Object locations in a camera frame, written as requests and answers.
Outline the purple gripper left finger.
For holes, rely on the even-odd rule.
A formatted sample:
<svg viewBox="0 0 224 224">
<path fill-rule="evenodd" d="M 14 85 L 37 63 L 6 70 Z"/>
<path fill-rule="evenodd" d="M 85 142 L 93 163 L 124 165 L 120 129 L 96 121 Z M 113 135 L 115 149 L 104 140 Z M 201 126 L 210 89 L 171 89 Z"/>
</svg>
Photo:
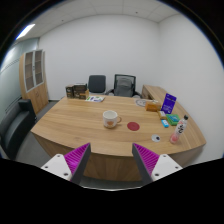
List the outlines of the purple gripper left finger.
<svg viewBox="0 0 224 224">
<path fill-rule="evenodd" d="M 69 153 L 56 154 L 42 169 L 79 185 L 91 154 L 91 144 L 84 144 Z"/>
</svg>

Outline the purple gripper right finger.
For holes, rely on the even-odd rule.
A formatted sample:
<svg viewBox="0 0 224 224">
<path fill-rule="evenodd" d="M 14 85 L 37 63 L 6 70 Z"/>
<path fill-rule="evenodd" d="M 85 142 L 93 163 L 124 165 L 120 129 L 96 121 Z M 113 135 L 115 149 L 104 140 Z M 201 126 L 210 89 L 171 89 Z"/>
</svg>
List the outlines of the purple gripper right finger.
<svg viewBox="0 0 224 224">
<path fill-rule="evenodd" d="M 169 155 L 158 155 L 137 143 L 132 145 L 132 154 L 144 185 L 182 169 Z"/>
</svg>

